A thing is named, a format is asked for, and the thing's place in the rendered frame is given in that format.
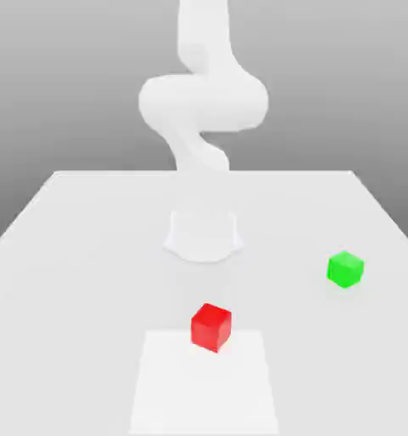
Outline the small green cube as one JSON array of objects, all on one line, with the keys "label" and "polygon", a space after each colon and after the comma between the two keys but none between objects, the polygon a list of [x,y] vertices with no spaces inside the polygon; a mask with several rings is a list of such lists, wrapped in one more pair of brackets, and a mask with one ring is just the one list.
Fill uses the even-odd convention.
[{"label": "small green cube", "polygon": [[362,259],[342,251],[328,260],[326,277],[334,284],[347,289],[361,280],[364,267],[365,263]]}]

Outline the small red cube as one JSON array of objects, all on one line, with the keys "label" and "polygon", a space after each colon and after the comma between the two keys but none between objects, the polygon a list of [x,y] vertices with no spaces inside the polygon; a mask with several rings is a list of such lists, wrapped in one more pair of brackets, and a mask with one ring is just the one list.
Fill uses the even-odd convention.
[{"label": "small red cube", "polygon": [[218,353],[232,330],[232,313],[209,303],[203,304],[191,319],[191,342]]}]

